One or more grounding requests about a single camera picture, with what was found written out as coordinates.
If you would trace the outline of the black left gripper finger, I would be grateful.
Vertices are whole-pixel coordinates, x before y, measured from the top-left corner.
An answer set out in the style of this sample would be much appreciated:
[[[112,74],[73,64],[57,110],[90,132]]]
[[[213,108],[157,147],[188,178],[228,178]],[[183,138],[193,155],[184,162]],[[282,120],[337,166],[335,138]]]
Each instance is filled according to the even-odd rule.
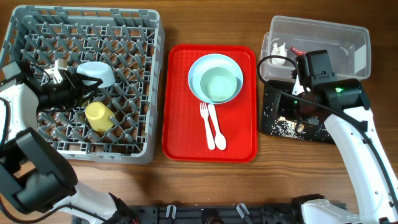
[[[89,77],[89,76],[75,76],[73,77],[73,82],[78,87],[94,86],[99,87],[103,81],[100,78]]]
[[[95,90],[91,90],[88,93],[85,93],[83,95],[81,95],[78,99],[77,99],[77,105],[78,106],[84,106],[86,105],[94,96],[96,96],[97,92],[98,92],[98,88]]]

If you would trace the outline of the small light blue saucer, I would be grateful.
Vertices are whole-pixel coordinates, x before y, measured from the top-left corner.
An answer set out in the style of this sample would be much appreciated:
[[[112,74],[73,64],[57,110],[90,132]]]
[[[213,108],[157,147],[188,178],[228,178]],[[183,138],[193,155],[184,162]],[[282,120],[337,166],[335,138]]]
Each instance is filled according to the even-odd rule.
[[[101,79],[103,82],[98,88],[107,88],[116,82],[112,67],[104,62],[82,63],[77,66],[76,72],[87,77]]]

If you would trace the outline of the yellow plastic cup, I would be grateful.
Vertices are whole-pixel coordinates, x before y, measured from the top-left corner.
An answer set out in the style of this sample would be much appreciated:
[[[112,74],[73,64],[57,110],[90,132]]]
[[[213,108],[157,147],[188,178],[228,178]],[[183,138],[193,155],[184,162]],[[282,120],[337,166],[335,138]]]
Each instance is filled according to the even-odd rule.
[[[97,132],[105,132],[114,126],[111,118],[114,113],[102,102],[94,101],[87,105],[85,116],[90,126]]]

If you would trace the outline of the red snack wrapper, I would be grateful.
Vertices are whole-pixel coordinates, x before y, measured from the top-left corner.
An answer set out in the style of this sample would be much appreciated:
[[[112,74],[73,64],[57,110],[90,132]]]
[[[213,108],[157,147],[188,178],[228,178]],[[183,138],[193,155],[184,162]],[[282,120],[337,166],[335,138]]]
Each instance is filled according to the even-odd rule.
[[[296,54],[297,56],[305,55],[307,52],[301,51],[299,49],[296,49],[295,47],[291,47],[290,50]]]

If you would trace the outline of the white tissue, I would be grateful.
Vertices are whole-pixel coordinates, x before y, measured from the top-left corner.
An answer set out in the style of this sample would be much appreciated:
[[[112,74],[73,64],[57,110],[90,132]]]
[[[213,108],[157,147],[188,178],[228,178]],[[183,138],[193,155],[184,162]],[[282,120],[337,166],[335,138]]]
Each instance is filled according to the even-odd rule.
[[[287,49],[285,48],[285,43],[282,45],[278,45],[278,43],[273,43],[271,55],[287,57]],[[282,58],[272,58],[271,63],[273,65],[283,65],[285,63],[285,59]]]

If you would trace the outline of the light green bowl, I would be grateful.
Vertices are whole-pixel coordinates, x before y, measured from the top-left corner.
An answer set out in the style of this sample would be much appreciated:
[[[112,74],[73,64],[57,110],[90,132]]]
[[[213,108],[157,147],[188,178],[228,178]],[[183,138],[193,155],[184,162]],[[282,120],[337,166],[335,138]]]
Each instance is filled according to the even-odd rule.
[[[212,103],[229,101],[238,87],[235,75],[226,68],[214,67],[207,70],[201,80],[200,88]]]

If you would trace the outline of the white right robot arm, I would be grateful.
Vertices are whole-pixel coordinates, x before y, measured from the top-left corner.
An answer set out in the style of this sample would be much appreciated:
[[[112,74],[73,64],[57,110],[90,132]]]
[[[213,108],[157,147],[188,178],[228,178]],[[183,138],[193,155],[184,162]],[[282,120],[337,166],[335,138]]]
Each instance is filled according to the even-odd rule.
[[[300,205],[303,223],[397,223],[397,177],[361,83],[296,81],[292,93],[299,115],[323,121],[343,158],[359,208],[353,214],[327,199],[308,200]]]

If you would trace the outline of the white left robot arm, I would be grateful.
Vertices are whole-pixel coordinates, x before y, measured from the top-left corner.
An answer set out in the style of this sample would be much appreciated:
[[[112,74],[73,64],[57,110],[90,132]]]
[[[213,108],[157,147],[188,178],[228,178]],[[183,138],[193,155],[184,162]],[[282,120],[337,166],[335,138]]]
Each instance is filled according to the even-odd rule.
[[[103,80],[59,68],[41,84],[34,65],[14,60],[3,66],[1,80],[1,195],[18,212],[57,212],[88,223],[139,223],[120,198],[78,181],[71,164],[40,134],[37,115],[66,112],[87,101]]]

